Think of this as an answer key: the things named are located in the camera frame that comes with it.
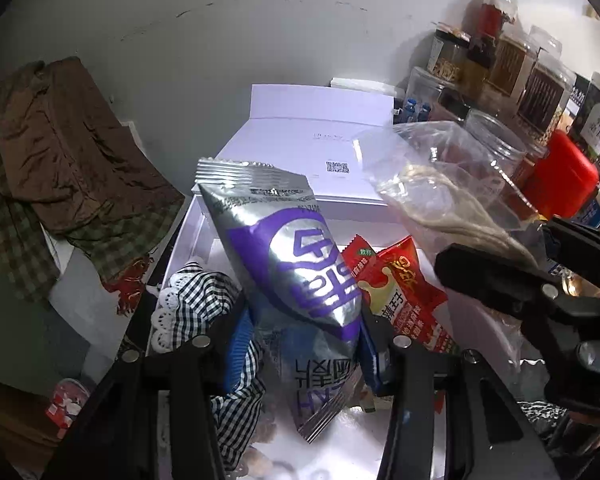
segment green plaid fabric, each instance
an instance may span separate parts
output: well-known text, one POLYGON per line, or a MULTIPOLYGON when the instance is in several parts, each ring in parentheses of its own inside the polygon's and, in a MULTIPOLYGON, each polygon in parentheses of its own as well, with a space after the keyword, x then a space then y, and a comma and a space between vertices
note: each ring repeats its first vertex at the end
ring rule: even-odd
MULTIPOLYGON (((0 88, 0 110, 11 92, 28 84, 42 63, 32 63, 12 75, 0 88)), ((167 208, 146 211, 131 218, 89 224, 62 235, 84 251, 100 279, 115 279, 134 260, 149 253, 166 236, 184 197, 167 208)), ((22 300, 46 300, 59 271, 49 253, 40 220, 26 202, 14 200, 0 154, 0 257, 8 268, 16 296, 22 300)))

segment open box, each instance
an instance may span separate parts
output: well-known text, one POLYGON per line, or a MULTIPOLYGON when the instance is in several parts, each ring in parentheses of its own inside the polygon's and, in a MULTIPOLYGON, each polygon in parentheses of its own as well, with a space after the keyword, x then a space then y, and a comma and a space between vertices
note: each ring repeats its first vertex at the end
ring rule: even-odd
MULTIPOLYGON (((218 157, 257 160, 305 174, 340 248, 359 234, 372 247, 381 249, 401 240, 408 232, 359 171, 351 141, 364 130, 390 124, 392 108, 391 97, 364 92, 254 86, 249 121, 218 157), (333 168, 347 171, 330 171, 333 168)), ((202 197, 196 188, 193 192, 194 198, 166 269, 165 283, 194 256, 204 260, 209 269, 235 279, 202 197)), ((421 250, 418 256, 424 277, 440 287, 421 250)), ((496 371, 498 368, 506 370, 506 354, 499 347, 497 337, 493 338, 497 327, 488 316, 469 309, 455 312, 453 318, 457 319, 450 319, 446 303, 438 307, 435 315, 460 346, 477 347, 496 371), (485 335, 479 345, 475 344, 477 332, 485 335)), ((333 479, 371 479, 378 474, 390 417, 388 410, 375 413, 363 413, 361 408, 343 410, 311 445, 300 437, 290 414, 280 411, 280 416, 276 414, 273 441, 254 444, 276 467, 282 468, 273 472, 271 478, 291 472, 297 473, 299 478, 313 477, 317 472, 328 473, 333 479)), ((444 416, 436 417, 436 437, 440 434, 442 442, 444 423, 444 416)), ((443 472, 444 454, 444 447, 436 446, 432 478, 439 478, 443 472)))

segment clear plastic bag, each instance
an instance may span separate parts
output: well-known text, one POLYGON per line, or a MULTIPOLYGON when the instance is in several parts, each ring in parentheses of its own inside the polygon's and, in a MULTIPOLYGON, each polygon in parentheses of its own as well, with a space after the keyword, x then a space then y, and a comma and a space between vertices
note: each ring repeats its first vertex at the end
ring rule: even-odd
MULTIPOLYGON (((513 193, 532 208, 498 167, 493 154, 455 123, 398 124, 376 128, 354 142, 362 170, 375 190, 433 263, 452 243, 464 244, 536 267, 518 241, 528 222, 504 203, 513 193)), ((455 341, 475 348, 501 375, 518 366, 520 322, 448 290, 455 341)))

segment qr code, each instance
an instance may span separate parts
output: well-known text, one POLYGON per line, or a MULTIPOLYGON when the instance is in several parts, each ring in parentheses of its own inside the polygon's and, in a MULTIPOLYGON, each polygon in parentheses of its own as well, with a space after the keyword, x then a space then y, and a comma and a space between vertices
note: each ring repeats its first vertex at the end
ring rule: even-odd
POLYGON ((346 162, 327 161, 327 171, 332 171, 333 173, 349 173, 349 166, 346 162))

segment red snack package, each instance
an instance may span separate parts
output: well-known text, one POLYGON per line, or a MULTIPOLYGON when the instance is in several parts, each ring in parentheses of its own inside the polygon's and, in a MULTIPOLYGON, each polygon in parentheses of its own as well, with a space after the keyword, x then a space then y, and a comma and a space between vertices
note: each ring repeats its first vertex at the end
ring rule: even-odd
POLYGON ((395 279, 412 303, 431 314, 446 301, 446 294, 424 279, 411 236, 380 251, 378 258, 391 266, 395 279))
MULTIPOLYGON (((356 235, 342 251, 342 257, 356 279, 358 287, 362 290, 373 314, 387 318, 397 333, 419 341, 429 350, 455 351, 455 343, 449 334, 429 310, 420 306, 415 295, 415 291, 420 291, 421 288, 428 290, 423 288, 422 284, 431 286, 424 281, 424 277, 420 273, 417 257, 415 266, 418 273, 408 275, 412 279, 411 282, 407 276, 397 276, 398 269, 395 267, 392 269, 392 265, 384 262, 380 255, 376 254, 367 241, 359 235, 356 235)), ((445 301, 444 292, 438 292, 443 294, 442 301, 445 301)))

